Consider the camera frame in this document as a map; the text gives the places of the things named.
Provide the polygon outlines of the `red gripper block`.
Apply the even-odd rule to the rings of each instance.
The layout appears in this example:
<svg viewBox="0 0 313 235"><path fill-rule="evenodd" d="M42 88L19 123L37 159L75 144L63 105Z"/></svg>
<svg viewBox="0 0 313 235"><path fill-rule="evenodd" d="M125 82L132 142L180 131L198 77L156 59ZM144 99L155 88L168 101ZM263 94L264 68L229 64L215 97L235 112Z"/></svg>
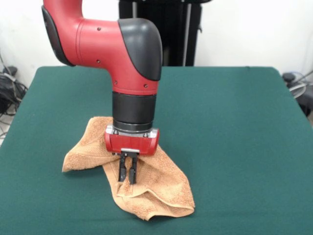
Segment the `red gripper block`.
<svg viewBox="0 0 313 235"><path fill-rule="evenodd" d="M112 124L109 124L105 129L104 140L107 151L120 153L119 182L124 182L127 175L125 166L127 153L125 152L131 152L129 156L132 159L132 166L129 170L129 181L130 184L135 184L138 154L154 155L158 146L159 130L152 128L146 133L131 134L117 131Z"/></svg>

